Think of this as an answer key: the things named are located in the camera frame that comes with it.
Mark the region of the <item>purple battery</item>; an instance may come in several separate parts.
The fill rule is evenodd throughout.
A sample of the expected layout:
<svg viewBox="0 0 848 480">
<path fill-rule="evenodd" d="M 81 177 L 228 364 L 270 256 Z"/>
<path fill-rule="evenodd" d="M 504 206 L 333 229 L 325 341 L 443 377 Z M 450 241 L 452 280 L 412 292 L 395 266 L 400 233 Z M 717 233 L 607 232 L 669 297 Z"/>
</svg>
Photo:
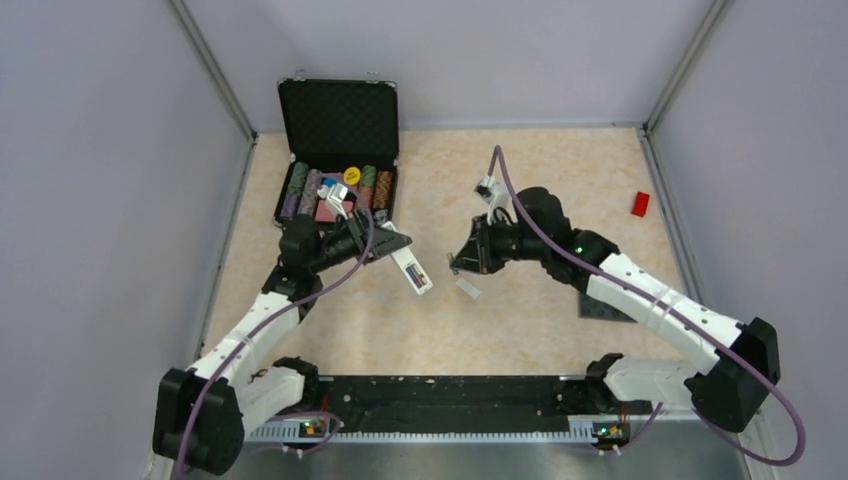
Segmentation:
<svg viewBox="0 0 848 480">
<path fill-rule="evenodd" d="M 418 288 L 422 288 L 424 285 L 426 285 L 426 284 L 427 284 L 426 277 L 425 277 L 425 276 L 424 276 L 424 274 L 423 274 L 423 273 L 422 273 L 422 272 L 421 272 L 421 271 L 417 268 L 417 266 L 416 266 L 415 264 L 409 265 L 409 266 L 406 268 L 406 271 L 407 271 L 408 275 L 410 276 L 411 280 L 413 281 L 413 283 L 414 283 L 414 284 L 415 284 Z"/>
</svg>

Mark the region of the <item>white battery cover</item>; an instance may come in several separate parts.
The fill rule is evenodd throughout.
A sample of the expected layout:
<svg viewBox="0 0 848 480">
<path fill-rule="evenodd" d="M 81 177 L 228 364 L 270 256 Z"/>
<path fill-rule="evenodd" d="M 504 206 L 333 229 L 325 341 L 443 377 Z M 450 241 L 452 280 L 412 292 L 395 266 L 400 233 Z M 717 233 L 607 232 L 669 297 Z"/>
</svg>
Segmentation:
<svg viewBox="0 0 848 480">
<path fill-rule="evenodd" d="M 477 299 L 481 291 L 464 278 L 458 278 L 455 285 L 472 299 Z"/>
</svg>

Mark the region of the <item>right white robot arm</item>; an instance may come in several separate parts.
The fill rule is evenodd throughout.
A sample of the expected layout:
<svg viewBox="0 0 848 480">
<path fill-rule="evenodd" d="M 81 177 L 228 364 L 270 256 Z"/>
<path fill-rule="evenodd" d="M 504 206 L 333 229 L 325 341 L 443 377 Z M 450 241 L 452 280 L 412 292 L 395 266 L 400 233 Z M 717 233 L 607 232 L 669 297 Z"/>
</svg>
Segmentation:
<svg viewBox="0 0 848 480">
<path fill-rule="evenodd" d="M 780 379 L 776 329 L 756 317 L 748 323 L 712 311 L 665 285 L 591 230 L 571 226 L 559 199 L 544 187 L 519 192 L 527 212 L 511 218 L 506 188 L 479 184 L 487 204 L 473 217 L 468 241 L 450 266 L 474 274 L 502 270 L 509 261 L 536 261 L 554 280 L 605 303 L 667 341 L 682 362 L 648 361 L 620 353 L 587 368 L 589 404 L 612 412 L 624 401 L 693 408 L 716 427 L 742 432 L 769 395 L 755 379 Z"/>
</svg>

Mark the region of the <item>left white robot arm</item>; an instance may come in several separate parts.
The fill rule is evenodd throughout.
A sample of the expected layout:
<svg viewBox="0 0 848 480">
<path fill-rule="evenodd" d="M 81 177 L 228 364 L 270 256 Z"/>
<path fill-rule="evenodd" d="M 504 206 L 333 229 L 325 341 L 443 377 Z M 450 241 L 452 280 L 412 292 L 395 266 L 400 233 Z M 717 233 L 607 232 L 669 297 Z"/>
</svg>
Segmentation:
<svg viewBox="0 0 848 480">
<path fill-rule="evenodd" d="M 302 414 L 314 410 L 321 388 L 308 378 L 306 367 L 273 366 L 261 374 L 263 361 L 318 298 L 339 287 L 338 282 L 324 286 L 323 271 L 348 260 L 362 267 L 412 242 L 389 224 L 375 224 L 362 209 L 329 232 L 309 215 L 288 220 L 277 263 L 244 317 L 211 352 L 162 377 L 153 452 L 176 466 L 222 475 L 247 437 L 277 413 L 288 407 Z"/>
</svg>

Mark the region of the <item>white remote control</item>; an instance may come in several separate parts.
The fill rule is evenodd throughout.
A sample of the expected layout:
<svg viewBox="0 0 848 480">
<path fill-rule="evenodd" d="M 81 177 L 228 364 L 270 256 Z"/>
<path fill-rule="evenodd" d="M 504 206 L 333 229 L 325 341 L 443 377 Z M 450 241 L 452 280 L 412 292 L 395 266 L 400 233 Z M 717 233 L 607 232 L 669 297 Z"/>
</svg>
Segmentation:
<svg viewBox="0 0 848 480">
<path fill-rule="evenodd" d="M 385 221 L 385 222 L 383 222 L 382 224 L 380 224 L 379 226 L 381 226 L 381 225 L 389 225 L 389 226 L 393 227 L 393 228 L 394 228 L 397 232 L 399 232 L 399 231 L 398 231 L 398 229 L 395 227 L 395 225 L 394 225 L 391 221 Z M 405 279 L 409 282 L 409 284 L 412 286 L 412 288 L 413 288 L 413 290 L 415 291 L 415 293 L 416 293 L 417 295 L 423 295 L 424 293 L 426 293 L 427 291 L 429 291 L 429 290 L 431 289 L 431 287 L 433 286 L 433 283 L 432 283 L 432 281 L 431 281 L 430 277 L 428 276 L 428 274 L 427 274 L 427 273 L 425 272 L 425 270 L 423 269 L 423 267 L 422 267 L 422 265 L 420 264 L 420 262 L 418 261 L 418 259 L 417 259 L 417 258 L 415 257 L 415 255 L 413 254 L 413 252 L 412 252 L 412 250 L 411 250 L 411 245 L 410 245 L 410 246 L 408 246 L 408 247 L 406 247 L 406 248 L 403 248 L 403 249 L 401 249 L 401 250 L 399 250 L 399 251 L 397 251 L 397 252 L 395 252 L 395 253 L 393 253 L 393 254 L 391 254 L 390 256 L 386 256 L 386 257 L 383 257 L 383 258 L 391 258 L 391 259 L 395 262 L 395 264 L 397 265 L 397 267 L 399 268 L 399 270 L 401 271 L 401 273 L 403 274 L 404 278 L 405 278 Z M 407 273 L 407 271 L 406 271 L 406 268 L 407 268 L 409 265 L 412 265 L 412 264 L 415 264 L 415 265 L 417 266 L 417 268 L 418 268 L 418 269 L 419 269 L 419 270 L 420 270 L 420 271 L 424 274 L 424 276 L 426 277 L 427 284 L 426 284 L 426 285 L 424 285 L 422 288 L 418 288 L 418 287 L 417 287 L 417 286 L 413 283 L 413 281 L 411 280 L 410 276 L 408 275 L 408 273 Z"/>
</svg>

